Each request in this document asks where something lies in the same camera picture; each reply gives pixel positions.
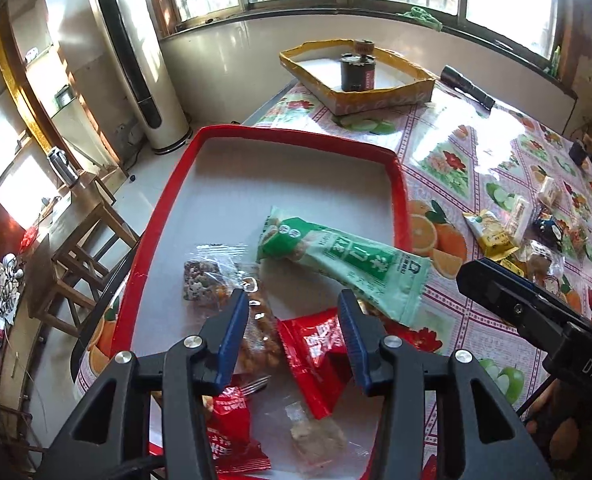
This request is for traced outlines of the person right hand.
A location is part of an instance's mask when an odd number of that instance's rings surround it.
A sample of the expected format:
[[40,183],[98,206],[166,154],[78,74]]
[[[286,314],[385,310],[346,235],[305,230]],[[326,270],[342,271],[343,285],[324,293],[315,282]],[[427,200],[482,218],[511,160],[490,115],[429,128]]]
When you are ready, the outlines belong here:
[[592,479],[592,394],[559,379],[546,382],[524,415],[556,479]]

